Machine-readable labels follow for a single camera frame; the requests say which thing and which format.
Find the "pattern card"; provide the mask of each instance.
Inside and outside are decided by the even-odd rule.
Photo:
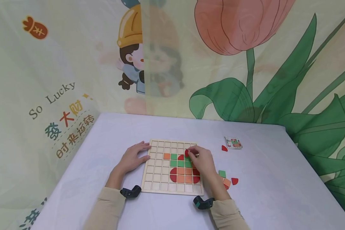
[[[228,149],[241,150],[243,148],[238,138],[226,136],[225,139],[226,139],[226,146]]]
[[[187,148],[197,143],[151,140],[151,157],[144,166],[142,192],[203,196],[203,180],[189,157]]]

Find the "printed backdrop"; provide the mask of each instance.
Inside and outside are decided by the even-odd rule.
[[[100,112],[285,126],[345,210],[345,0],[0,0],[0,229]]]

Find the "beige sleeve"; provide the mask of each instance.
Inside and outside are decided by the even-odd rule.
[[[102,188],[83,230],[116,230],[125,199],[117,189]]]
[[[235,201],[214,201],[211,208],[212,217],[219,230],[249,230],[240,214]]]

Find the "white table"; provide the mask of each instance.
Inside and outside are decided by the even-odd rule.
[[[221,151],[224,136],[238,137],[243,149]],[[283,127],[114,113],[100,115],[32,229],[81,230],[125,150],[151,138],[210,149],[216,169],[239,178],[228,191],[252,230],[345,230],[345,212]],[[141,185],[143,168],[129,173],[123,187]],[[118,229],[215,229],[193,198],[141,193],[126,201]]]

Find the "red pineapple icon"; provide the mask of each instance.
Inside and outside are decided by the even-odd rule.
[[[47,28],[40,22],[36,22],[31,16],[23,20],[23,29],[37,39],[44,39],[47,36]]]

